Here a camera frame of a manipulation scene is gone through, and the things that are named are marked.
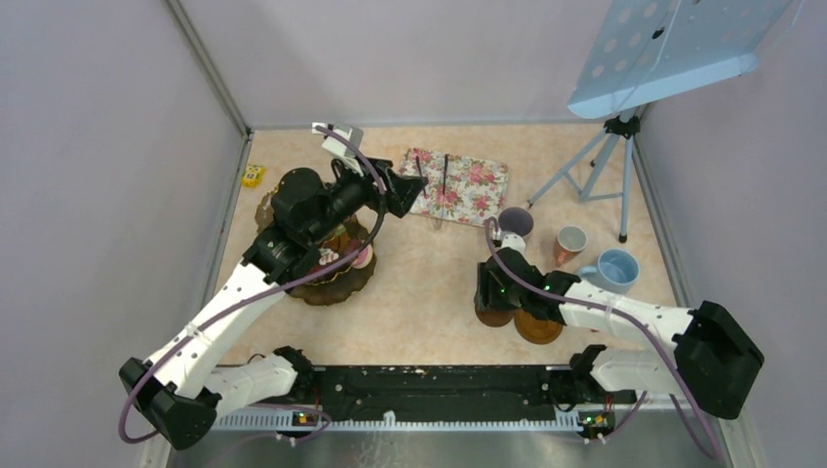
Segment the dark wooden coaster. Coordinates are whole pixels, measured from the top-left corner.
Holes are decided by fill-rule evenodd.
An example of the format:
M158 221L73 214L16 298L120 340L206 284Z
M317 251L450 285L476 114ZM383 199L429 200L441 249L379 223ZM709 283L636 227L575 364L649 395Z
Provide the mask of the dark wooden coaster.
M476 310L477 319L485 326L500 328L508 325L514 317L513 310L480 309Z

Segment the black handled steel tongs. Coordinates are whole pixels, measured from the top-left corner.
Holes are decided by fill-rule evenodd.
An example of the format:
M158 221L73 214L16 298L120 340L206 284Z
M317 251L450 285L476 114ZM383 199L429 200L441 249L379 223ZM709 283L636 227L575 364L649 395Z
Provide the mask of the black handled steel tongs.
M447 212L449 155L417 149L413 161L416 174L426 181L414 204L414 211L427 216L432 227L440 231Z

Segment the pink frosted donut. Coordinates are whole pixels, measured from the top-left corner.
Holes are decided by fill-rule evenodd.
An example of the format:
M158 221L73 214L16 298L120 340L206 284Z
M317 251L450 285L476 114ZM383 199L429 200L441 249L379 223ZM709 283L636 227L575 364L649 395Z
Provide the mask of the pink frosted donut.
M374 249L372 245L368 245L363 250L359 252L356 258L352 262L352 267L355 269L363 269L367 267L370 262L372 261L374 256Z

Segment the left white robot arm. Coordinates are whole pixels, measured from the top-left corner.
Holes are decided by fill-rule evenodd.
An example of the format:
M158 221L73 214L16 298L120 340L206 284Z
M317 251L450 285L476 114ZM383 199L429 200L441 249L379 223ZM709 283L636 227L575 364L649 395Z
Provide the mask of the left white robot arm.
M334 284L348 292L361 289L372 273L377 229L363 227L357 212L369 208L378 219L402 217L427 184L418 175L396 174L385 160L355 169L336 160L332 168L331 182L309 168L284 174L268 197L270 221L216 295L161 349L122 365L124 408L137 411L153 436L188 449L230 412L270 397L290 403L309 397L313 378L294 348L229 370L221 370L219 361L263 312L290 294Z

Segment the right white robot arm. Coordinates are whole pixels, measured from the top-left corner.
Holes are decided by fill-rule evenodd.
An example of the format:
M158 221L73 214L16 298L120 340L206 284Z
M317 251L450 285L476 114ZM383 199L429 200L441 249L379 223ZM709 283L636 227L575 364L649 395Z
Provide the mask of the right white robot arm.
M604 332L637 349L591 345L572 357L571 387L585 402L634 390L682 397L695 411L736 419L765 356L722 305L646 303L560 270L540 272L511 248L478 263L474 302L541 322Z

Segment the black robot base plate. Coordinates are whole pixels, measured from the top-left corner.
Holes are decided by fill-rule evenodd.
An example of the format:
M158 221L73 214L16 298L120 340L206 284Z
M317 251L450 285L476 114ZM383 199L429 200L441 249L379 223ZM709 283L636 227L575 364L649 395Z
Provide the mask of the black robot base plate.
M633 405L566 366L327 366L270 403L322 410L335 422L379 421L391 411L413 423L545 422L575 410Z

